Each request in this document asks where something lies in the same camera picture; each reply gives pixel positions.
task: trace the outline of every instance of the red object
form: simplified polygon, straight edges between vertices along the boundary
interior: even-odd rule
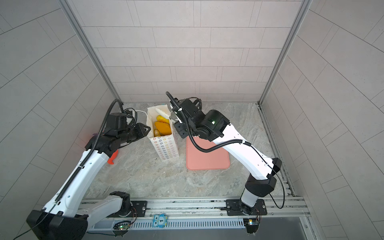
[[[109,163],[109,164],[114,164],[114,163],[113,163],[113,160],[117,157],[118,153],[119,153],[119,150],[116,150],[116,152],[114,152],[114,153],[112,154],[112,157],[111,157],[110,159],[108,159],[107,163]]]
[[[199,137],[194,137],[194,139],[200,147],[205,149],[216,145]],[[187,137],[186,158],[186,165],[189,170],[227,169],[231,165],[229,154],[224,148],[208,153],[201,152],[193,146],[189,137]]]

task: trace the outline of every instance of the pink mat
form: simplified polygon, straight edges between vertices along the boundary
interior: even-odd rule
[[[202,148],[210,148],[215,146],[210,142],[199,137],[194,137],[195,142]],[[227,169],[231,166],[229,154],[224,148],[216,149],[212,152],[201,152],[193,146],[189,137],[187,137],[187,168],[189,170],[211,170],[211,169]]]

